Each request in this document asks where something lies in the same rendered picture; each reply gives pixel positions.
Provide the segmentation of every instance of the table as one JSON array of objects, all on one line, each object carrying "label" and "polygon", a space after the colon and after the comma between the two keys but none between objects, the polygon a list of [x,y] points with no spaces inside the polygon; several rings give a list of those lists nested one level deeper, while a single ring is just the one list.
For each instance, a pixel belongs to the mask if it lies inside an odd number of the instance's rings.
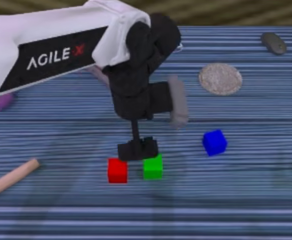
[{"label": "table", "polygon": [[[32,157],[43,166],[0,194],[0,239],[292,240],[292,27],[181,31],[184,50],[151,81],[184,81],[190,122],[175,130],[160,114],[140,123],[159,141],[163,179],[142,180],[134,162],[129,184],[107,182],[107,158],[131,138],[130,125],[89,73],[30,87],[0,112],[0,176]],[[279,34],[288,52],[269,53],[263,32]],[[242,73],[237,94],[200,87],[199,70],[216,62]],[[229,146],[207,157],[201,138],[215,129]]]}]

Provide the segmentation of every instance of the beige disc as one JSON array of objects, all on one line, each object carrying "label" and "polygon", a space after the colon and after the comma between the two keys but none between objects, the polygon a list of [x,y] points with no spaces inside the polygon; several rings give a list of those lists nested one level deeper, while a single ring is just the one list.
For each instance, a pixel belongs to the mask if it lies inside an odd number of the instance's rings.
[{"label": "beige disc", "polygon": [[242,76],[233,66],[225,63],[211,63],[202,68],[199,73],[199,82],[208,92],[227,96],[241,88]]}]

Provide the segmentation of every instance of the black robot arm segment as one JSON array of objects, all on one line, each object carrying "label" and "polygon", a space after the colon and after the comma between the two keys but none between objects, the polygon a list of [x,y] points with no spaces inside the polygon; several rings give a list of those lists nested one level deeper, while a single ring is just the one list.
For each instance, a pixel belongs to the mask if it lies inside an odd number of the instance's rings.
[{"label": "black robot arm segment", "polygon": [[153,158],[158,154],[157,142],[152,137],[139,138],[138,120],[151,120],[154,114],[173,110],[168,83],[149,83],[149,77],[178,47],[181,34],[167,16],[157,13],[150,18],[151,27],[137,22],[127,35],[129,61],[103,69],[109,78],[115,112],[132,124],[133,140],[118,145],[118,155],[123,161]]}]

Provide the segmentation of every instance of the wooden stick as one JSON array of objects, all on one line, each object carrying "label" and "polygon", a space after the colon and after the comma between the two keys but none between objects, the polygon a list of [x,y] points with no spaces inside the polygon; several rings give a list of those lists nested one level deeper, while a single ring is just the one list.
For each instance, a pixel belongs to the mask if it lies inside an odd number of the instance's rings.
[{"label": "wooden stick", "polygon": [[36,159],[32,159],[2,176],[0,178],[0,193],[18,181],[22,180],[38,167],[39,162]]}]

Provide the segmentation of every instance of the blue cube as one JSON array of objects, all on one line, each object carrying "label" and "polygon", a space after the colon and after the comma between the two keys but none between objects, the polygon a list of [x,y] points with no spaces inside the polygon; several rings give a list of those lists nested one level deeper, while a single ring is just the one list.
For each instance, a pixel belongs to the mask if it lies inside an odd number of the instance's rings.
[{"label": "blue cube", "polygon": [[227,148],[227,140],[220,129],[204,134],[202,144],[208,156],[223,153]]}]

